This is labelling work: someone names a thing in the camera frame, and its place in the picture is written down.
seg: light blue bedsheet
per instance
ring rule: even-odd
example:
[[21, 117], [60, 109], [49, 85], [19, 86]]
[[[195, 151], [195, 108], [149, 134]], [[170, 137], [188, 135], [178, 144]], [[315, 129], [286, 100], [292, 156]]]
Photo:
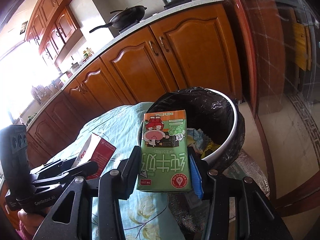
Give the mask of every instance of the light blue bedsheet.
[[[143, 114], [151, 102], [135, 106], [120, 106], [88, 122], [76, 141], [55, 155], [51, 160], [78, 155], [91, 133], [96, 133], [116, 147], [112, 160], [103, 173], [115, 169], [121, 160], [130, 156], [137, 143]], [[168, 208], [166, 193], [146, 193], [134, 190], [127, 201], [120, 200], [121, 218], [126, 240], [183, 240], [184, 236]], [[92, 206], [92, 239], [98, 240], [97, 198]]]

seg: red carton box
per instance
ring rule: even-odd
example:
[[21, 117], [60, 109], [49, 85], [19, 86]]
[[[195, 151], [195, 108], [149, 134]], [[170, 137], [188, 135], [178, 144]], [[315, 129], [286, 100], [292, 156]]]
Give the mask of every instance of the red carton box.
[[100, 177], [115, 150], [116, 147], [112, 144], [99, 135], [92, 133], [82, 147], [78, 157], [72, 165], [72, 168], [84, 164], [87, 161], [95, 161], [99, 167], [98, 171], [97, 173], [88, 176], [86, 179], [95, 179]]

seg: patterned floor border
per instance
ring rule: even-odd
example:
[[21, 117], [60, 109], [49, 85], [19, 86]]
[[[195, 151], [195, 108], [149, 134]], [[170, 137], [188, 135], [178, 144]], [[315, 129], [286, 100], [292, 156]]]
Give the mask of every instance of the patterned floor border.
[[292, 103], [294, 109], [296, 109], [306, 130], [308, 131], [310, 140], [315, 150], [318, 165], [320, 167], [320, 131], [318, 129], [318, 126], [316, 125], [316, 122], [313, 119], [310, 111], [299, 95], [287, 95], [287, 98]]

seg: frying pan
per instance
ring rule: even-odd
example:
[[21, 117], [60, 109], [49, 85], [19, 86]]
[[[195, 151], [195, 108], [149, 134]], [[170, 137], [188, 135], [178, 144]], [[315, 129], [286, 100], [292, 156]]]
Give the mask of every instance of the frying pan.
[[125, 10], [116, 10], [110, 12], [110, 14], [119, 12], [113, 16], [108, 24], [97, 26], [93, 28], [89, 33], [94, 32], [100, 28], [114, 27], [116, 29], [124, 29], [129, 25], [133, 24], [135, 21], [140, 21], [144, 17], [145, 10], [147, 8], [143, 5], [137, 5], [134, 7], [127, 8]]

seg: white countertop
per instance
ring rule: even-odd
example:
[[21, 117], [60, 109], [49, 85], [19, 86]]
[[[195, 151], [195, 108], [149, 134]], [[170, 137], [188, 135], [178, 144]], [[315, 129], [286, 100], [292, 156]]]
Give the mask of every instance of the white countertop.
[[50, 104], [64, 89], [65, 87], [82, 71], [84, 68], [86, 68], [87, 65], [89, 65], [92, 61], [94, 61], [97, 57], [99, 57], [105, 50], [109, 49], [112, 45], [117, 43], [118, 41], [124, 39], [126, 36], [129, 34], [143, 28], [146, 25], [150, 25], [151, 23], [160, 20], [161, 18], [164, 18], [166, 16], [169, 16], [171, 14], [177, 13], [179, 11], [183, 11], [192, 7], [197, 7], [205, 4], [211, 4], [211, 3], [216, 3], [216, 2], [221, 2], [223, 0], [195, 0], [192, 2], [184, 3], [182, 5], [173, 7], [171, 9], [165, 10], [163, 12], [160, 12], [156, 15], [153, 15], [145, 20], [140, 21], [138, 24], [135, 26], [131, 27], [130, 29], [126, 30], [125, 32], [121, 33], [120, 35], [116, 36], [113, 40], [108, 42], [105, 46], [103, 46], [99, 51], [97, 51], [92, 57], [90, 57], [83, 65], [78, 68], [78, 70], [72, 75], [72, 77], [64, 84], [64, 86], [57, 92], [48, 102], [44, 104], [44, 106], [41, 108], [41, 110], [38, 112], [38, 114], [33, 118], [31, 123], [28, 125], [28, 128], [32, 126], [34, 121], [37, 119], [37, 117], [41, 114], [41, 112], [46, 108], [48, 104]]

